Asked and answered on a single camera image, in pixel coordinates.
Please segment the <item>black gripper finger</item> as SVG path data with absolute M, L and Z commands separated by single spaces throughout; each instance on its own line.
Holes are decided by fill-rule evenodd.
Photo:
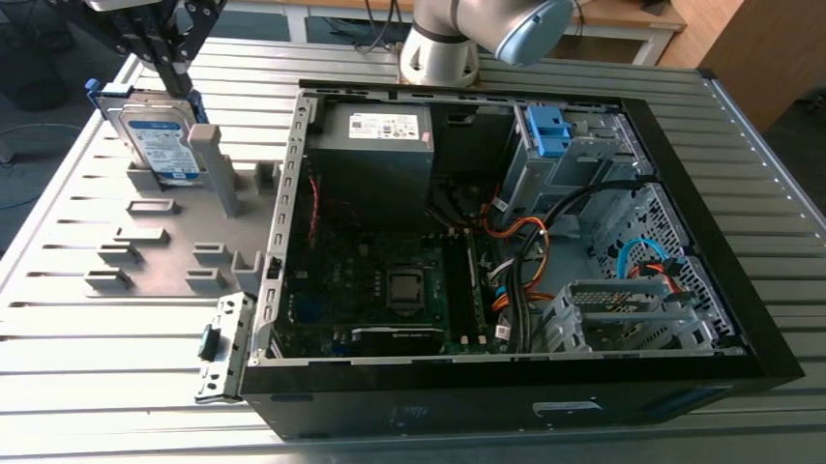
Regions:
M 191 20 L 189 27 L 177 34 L 175 41 L 173 69 L 180 95 L 188 95 L 192 90 L 188 67 L 216 26 L 225 4 L 224 0 L 191 0 L 184 1 L 179 9 L 179 12 L 187 14 Z
M 116 50 L 129 52 L 157 72 L 167 93 L 184 95 L 175 12 L 91 12 L 89 20 Z

